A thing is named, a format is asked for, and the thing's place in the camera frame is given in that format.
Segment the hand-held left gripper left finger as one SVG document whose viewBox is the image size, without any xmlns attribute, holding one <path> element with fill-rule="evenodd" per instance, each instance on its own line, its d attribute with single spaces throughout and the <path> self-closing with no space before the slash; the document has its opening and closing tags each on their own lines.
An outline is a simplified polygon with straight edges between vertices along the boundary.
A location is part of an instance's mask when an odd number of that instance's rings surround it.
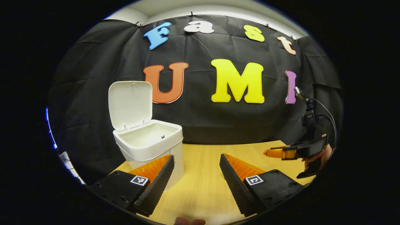
<svg viewBox="0 0 400 225">
<path fill-rule="evenodd" d="M 174 171 L 174 155 L 166 155 L 124 172 L 115 170 L 88 186 L 96 196 L 135 214 L 153 214 Z"/>
</svg>

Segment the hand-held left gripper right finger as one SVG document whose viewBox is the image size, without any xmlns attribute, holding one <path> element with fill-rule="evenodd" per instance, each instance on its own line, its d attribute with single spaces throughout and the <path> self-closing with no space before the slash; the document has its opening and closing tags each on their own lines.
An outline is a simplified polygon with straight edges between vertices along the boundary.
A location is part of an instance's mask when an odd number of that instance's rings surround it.
<svg viewBox="0 0 400 225">
<path fill-rule="evenodd" d="M 226 153 L 219 166 L 245 217 L 271 210 L 305 188 L 277 169 L 266 172 Z"/>
</svg>

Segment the white desktop garbage bin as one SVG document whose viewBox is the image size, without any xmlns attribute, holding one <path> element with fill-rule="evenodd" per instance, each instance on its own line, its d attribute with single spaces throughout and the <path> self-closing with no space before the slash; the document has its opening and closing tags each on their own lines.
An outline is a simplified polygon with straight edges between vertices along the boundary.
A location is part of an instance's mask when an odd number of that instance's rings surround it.
<svg viewBox="0 0 400 225">
<path fill-rule="evenodd" d="M 118 81 L 108 90 L 116 144 L 132 169 L 166 155 L 174 156 L 169 190 L 184 176 L 183 131 L 178 124 L 153 119 L 153 88 L 146 81 Z"/>
</svg>

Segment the wooden desktop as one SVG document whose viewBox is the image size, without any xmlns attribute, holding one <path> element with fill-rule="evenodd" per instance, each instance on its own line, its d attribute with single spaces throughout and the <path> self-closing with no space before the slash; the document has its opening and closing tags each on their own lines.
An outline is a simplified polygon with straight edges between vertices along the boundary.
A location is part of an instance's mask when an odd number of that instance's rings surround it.
<svg viewBox="0 0 400 225">
<path fill-rule="evenodd" d="M 282 161 L 263 155 L 266 149 L 283 145 L 281 141 L 229 145 L 183 144 L 183 178 L 163 192 L 153 214 L 134 217 L 153 225 L 173 225 L 176 217 L 203 219 L 206 225 L 233 224 L 244 220 L 221 172 L 221 154 L 227 153 L 263 171 L 278 169 L 301 185 L 311 182 L 314 177 L 296 178 L 304 171 L 301 159 Z"/>
</svg>

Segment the black backdrop cloth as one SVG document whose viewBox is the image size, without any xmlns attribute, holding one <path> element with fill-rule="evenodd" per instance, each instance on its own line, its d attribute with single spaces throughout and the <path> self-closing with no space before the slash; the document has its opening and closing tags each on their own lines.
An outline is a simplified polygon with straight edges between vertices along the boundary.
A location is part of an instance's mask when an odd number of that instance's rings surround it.
<svg viewBox="0 0 400 225">
<path fill-rule="evenodd" d="M 344 114 L 339 73 L 312 37 L 297 40 L 238 17 L 172 17 L 139 27 L 107 19 L 61 60 L 48 91 L 57 147 L 88 184 L 124 157 L 112 135 L 108 90 L 114 82 L 153 86 L 152 118 L 182 126 L 190 144 L 294 143 L 306 129 L 303 101 L 287 104 L 290 85 L 323 104 L 337 131 Z"/>
</svg>

